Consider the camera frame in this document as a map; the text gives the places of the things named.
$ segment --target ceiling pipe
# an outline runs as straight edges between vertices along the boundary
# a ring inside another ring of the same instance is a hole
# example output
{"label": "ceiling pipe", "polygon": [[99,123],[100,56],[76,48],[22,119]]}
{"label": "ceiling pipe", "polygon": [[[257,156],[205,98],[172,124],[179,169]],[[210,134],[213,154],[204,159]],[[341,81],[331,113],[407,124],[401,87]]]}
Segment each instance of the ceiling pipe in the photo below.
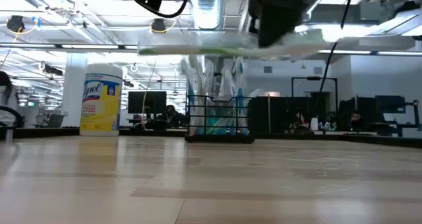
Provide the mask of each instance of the ceiling pipe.
{"label": "ceiling pipe", "polygon": [[100,33],[101,35],[105,36],[107,40],[112,44],[117,44],[115,40],[113,40],[110,36],[108,36],[106,33],[104,33],[102,30],[100,30],[85,14],[83,14],[81,11],[76,11],[76,14],[81,17],[86,23],[88,23],[95,31]]}
{"label": "ceiling pipe", "polygon": [[243,27],[245,25],[245,21],[248,19],[248,7],[244,6],[243,7],[243,11],[242,11],[242,15],[240,18],[240,23],[239,23],[239,27],[237,29],[238,32],[242,32],[243,31]]}
{"label": "ceiling pipe", "polygon": [[315,0],[315,2],[306,10],[306,14],[309,16],[309,19],[311,19],[312,11],[321,3],[321,1],[322,0]]}
{"label": "ceiling pipe", "polygon": [[213,30],[221,25],[223,0],[190,0],[195,27]]}

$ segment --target fluorescent light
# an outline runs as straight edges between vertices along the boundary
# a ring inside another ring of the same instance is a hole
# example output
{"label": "fluorescent light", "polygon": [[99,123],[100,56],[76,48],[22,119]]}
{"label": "fluorescent light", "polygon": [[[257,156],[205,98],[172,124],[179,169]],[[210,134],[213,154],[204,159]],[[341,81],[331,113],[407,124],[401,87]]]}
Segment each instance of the fluorescent light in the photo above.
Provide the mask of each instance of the fluorescent light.
{"label": "fluorescent light", "polygon": [[422,56],[422,52],[411,51],[379,51],[378,55],[382,56]]}
{"label": "fluorescent light", "polygon": [[23,47],[23,48],[55,48],[52,44],[40,44],[40,43],[0,43],[1,47]]}
{"label": "fluorescent light", "polygon": [[322,37],[328,42],[335,42],[343,37],[363,37],[375,30],[375,26],[346,24],[343,29],[338,24],[304,24],[296,26],[295,32],[312,29],[322,30]]}
{"label": "fluorescent light", "polygon": [[62,45],[65,49],[119,49],[117,45]]}
{"label": "fluorescent light", "polygon": [[397,16],[394,19],[391,19],[387,22],[384,22],[378,26],[377,30],[371,32],[371,34],[386,34],[389,31],[403,25],[407,21],[417,17],[417,15],[410,15],[410,16]]}
{"label": "fluorescent light", "polygon": [[48,94],[47,97],[53,98],[53,99],[61,99],[61,96],[53,96],[51,94]]}
{"label": "fluorescent light", "polygon": [[[330,53],[331,50],[320,50],[318,53]],[[360,50],[334,50],[334,54],[341,55],[370,55],[370,51],[360,51]]]}
{"label": "fluorescent light", "polygon": [[56,104],[43,104],[42,107],[60,107],[60,105],[56,105]]}
{"label": "fluorescent light", "polygon": [[136,45],[126,45],[125,46],[125,49],[138,49],[138,46],[136,46]]}
{"label": "fluorescent light", "polygon": [[411,29],[410,31],[402,34],[402,36],[422,36],[422,25]]}

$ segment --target computer monitor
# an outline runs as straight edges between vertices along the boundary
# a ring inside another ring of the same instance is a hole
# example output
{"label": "computer monitor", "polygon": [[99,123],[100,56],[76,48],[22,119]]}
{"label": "computer monitor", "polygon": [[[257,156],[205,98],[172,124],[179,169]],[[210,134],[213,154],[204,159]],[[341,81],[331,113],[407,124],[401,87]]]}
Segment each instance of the computer monitor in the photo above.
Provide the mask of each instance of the computer monitor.
{"label": "computer monitor", "polygon": [[357,110],[367,124],[384,122],[384,115],[378,108],[376,98],[357,97]]}
{"label": "computer monitor", "polygon": [[402,96],[375,96],[381,113],[406,113],[406,101]]}
{"label": "computer monitor", "polygon": [[[142,113],[144,95],[145,92],[129,92],[128,113]],[[147,92],[144,112],[155,115],[167,113],[167,92]]]}

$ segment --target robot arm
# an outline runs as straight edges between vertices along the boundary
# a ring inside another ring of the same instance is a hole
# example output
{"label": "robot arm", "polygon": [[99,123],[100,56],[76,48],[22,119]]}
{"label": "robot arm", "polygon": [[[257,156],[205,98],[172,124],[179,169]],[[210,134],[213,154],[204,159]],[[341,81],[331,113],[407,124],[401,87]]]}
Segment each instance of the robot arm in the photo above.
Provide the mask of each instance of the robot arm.
{"label": "robot arm", "polygon": [[[139,5],[155,11],[162,0],[135,0]],[[260,47],[268,47],[285,34],[292,32],[300,24],[308,0],[249,0],[249,14],[252,16],[252,33],[258,34]],[[259,20],[259,30],[255,22]]]}
{"label": "robot arm", "polygon": [[[268,47],[301,23],[308,0],[249,0],[252,33],[258,34],[260,47]],[[259,30],[255,22],[259,20]]]}

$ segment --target wire basket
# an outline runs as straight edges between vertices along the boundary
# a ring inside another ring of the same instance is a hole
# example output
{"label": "wire basket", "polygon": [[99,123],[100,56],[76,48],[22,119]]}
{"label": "wire basket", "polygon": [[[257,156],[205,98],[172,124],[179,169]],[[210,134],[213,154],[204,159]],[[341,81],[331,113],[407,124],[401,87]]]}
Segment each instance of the wire basket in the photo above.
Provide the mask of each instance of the wire basket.
{"label": "wire basket", "polygon": [[190,121],[186,141],[253,142],[247,104],[253,98],[216,99],[212,96],[187,96]]}

